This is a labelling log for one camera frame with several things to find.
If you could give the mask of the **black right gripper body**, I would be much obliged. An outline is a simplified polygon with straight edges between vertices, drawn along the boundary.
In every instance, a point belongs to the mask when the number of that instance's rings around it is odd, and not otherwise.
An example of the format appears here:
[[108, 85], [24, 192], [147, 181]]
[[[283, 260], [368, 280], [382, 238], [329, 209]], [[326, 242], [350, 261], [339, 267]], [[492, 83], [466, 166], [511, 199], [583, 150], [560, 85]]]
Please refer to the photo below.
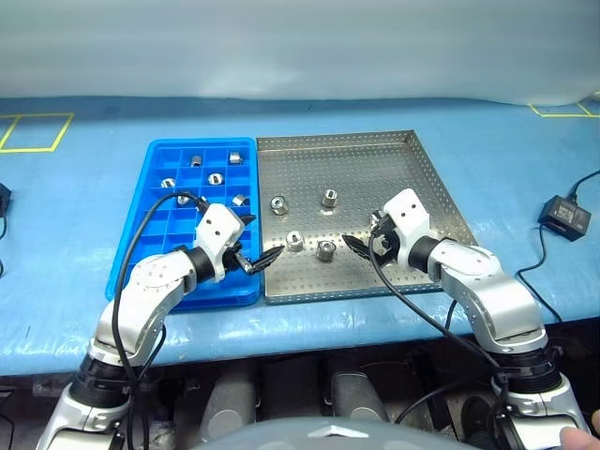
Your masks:
[[389, 227], [371, 228], [369, 241], [374, 249], [374, 261], [379, 267], [398, 262], [400, 243], [398, 235]]

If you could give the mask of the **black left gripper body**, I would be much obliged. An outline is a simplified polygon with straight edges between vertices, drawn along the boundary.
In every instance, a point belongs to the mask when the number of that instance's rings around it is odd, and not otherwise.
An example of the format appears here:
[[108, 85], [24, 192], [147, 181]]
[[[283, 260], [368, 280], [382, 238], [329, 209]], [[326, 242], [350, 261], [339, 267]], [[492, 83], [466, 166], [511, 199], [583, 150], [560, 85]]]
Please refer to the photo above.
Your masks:
[[227, 273], [242, 270], [246, 274], [252, 275], [255, 272], [254, 263], [244, 256], [242, 249], [242, 244], [237, 242], [224, 252], [223, 266]]

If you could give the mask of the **person's bare hand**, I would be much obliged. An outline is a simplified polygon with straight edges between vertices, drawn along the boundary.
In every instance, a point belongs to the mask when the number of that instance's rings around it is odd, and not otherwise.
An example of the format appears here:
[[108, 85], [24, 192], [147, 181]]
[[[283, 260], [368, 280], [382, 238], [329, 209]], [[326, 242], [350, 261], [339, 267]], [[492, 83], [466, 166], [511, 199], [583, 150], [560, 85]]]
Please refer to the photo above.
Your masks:
[[579, 428], [564, 427], [560, 441], [563, 450], [600, 450], [600, 440]]

